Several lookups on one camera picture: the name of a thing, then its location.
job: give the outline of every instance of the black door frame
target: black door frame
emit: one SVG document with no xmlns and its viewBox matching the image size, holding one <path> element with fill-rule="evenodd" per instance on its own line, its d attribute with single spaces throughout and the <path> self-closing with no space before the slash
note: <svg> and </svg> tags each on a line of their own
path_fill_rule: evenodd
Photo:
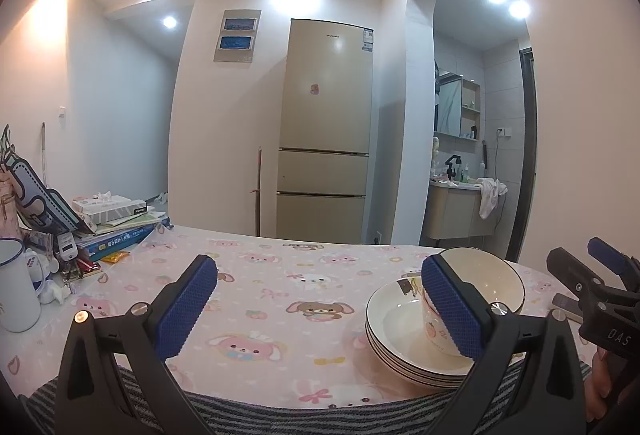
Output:
<svg viewBox="0 0 640 435">
<path fill-rule="evenodd" d="M 530 47 L 520 51 L 520 66 L 524 88 L 524 159 L 518 207 L 505 256 L 507 260 L 515 262 L 520 256 L 529 222 L 533 187 L 536 182 L 536 156 L 538 154 L 538 104 L 536 102 L 536 78 L 533 73 L 533 52 Z"/>
</svg>

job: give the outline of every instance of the pink bow print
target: pink bow print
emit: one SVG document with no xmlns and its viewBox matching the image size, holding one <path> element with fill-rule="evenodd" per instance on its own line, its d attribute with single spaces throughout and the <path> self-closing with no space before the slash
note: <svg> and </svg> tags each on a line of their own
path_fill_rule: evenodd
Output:
<svg viewBox="0 0 640 435">
<path fill-rule="evenodd" d="M 329 390 L 326 388 L 322 388 L 322 390 L 318 390 L 315 393 L 310 393 L 309 395 L 303 395 L 298 400 L 302 402 L 311 401 L 313 404 L 318 404 L 320 399 L 331 399 L 333 395 L 329 395 Z"/>
<path fill-rule="evenodd" d="M 276 297 L 286 297 L 288 295 L 288 292 L 274 292 L 271 289 L 262 289 L 262 296 L 260 296 L 260 299 L 271 298 L 272 300 L 274 300 L 276 299 Z"/>
</svg>

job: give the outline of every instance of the table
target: table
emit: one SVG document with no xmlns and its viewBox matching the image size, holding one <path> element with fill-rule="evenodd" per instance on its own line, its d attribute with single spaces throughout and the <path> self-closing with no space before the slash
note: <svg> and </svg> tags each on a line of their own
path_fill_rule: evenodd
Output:
<svg viewBox="0 0 640 435">
<path fill-rule="evenodd" d="M 57 375 L 76 311 L 104 317 L 124 313 L 138 301 L 151 302 L 204 253 L 218 264 L 218 285 L 182 352 L 166 361 L 184 390 L 297 408 L 424 396 L 433 390 L 404 381 L 372 353 L 364 335 L 365 307 L 377 288 L 419 270 L 422 260 L 438 251 L 305 244 L 179 226 L 154 231 L 131 256 L 92 277 L 81 294 L 53 305 L 58 313 L 46 324 L 38 322 L 35 331 L 2 343 L 2 372 L 14 393 L 29 395 Z M 514 268 L 526 286 L 523 314 L 544 316 L 556 292 L 568 294 L 552 276 Z M 322 304 L 335 314 L 301 312 Z M 581 360 L 590 363 L 595 347 L 579 338 L 573 322 L 572 329 Z M 116 358 L 127 366 L 122 356 Z"/>
</svg>

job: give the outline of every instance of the black faucet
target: black faucet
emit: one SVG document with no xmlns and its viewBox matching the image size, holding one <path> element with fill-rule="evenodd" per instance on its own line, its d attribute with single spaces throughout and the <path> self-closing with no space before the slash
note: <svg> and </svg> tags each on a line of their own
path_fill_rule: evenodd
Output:
<svg viewBox="0 0 640 435">
<path fill-rule="evenodd" d="M 460 164 L 460 166 L 462 166 L 462 158 L 460 158 L 460 155 L 452 155 L 445 161 L 445 164 L 447 165 L 447 177 L 449 177 L 449 180 L 451 180 L 452 178 L 455 178 L 456 176 L 456 171 L 453 169 L 453 166 L 451 165 L 451 161 L 453 159 L 457 159 L 456 164 Z"/>
</svg>

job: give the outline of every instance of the refrigerator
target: refrigerator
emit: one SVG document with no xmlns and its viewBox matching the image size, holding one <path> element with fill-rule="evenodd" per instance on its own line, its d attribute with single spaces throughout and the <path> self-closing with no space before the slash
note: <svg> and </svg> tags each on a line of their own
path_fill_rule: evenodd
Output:
<svg viewBox="0 0 640 435">
<path fill-rule="evenodd" d="M 276 234 L 360 243 L 373 30 L 291 20 L 278 152 Z"/>
</svg>

